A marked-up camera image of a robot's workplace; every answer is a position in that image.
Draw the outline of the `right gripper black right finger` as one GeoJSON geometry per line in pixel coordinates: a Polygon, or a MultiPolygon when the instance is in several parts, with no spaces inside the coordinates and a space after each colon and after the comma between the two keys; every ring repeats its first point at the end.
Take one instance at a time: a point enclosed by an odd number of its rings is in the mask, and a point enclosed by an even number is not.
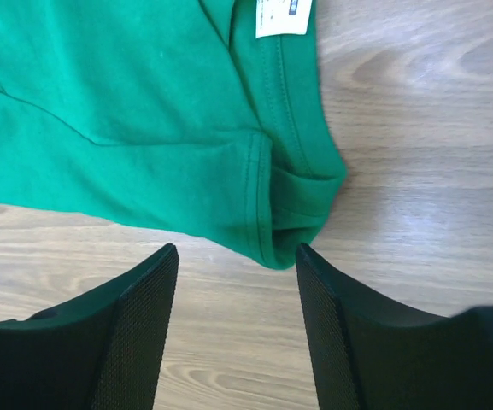
{"type": "Polygon", "coordinates": [[[320,408],[493,409],[493,306],[427,313],[307,244],[296,273],[320,408]]]}

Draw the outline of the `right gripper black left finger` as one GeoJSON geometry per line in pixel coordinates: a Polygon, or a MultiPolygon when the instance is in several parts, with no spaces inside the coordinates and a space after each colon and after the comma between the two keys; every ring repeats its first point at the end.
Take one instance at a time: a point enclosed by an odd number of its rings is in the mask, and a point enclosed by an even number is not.
{"type": "Polygon", "coordinates": [[[80,296],[0,321],[0,409],[151,409],[178,267],[168,243],[80,296]]]}

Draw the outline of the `green t shirt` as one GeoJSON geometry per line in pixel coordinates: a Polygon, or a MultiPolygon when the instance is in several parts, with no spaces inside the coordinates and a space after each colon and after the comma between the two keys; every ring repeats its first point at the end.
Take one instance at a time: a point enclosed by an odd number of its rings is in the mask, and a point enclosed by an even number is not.
{"type": "Polygon", "coordinates": [[[315,2],[0,1],[0,204],[286,269],[346,175],[315,2]]]}

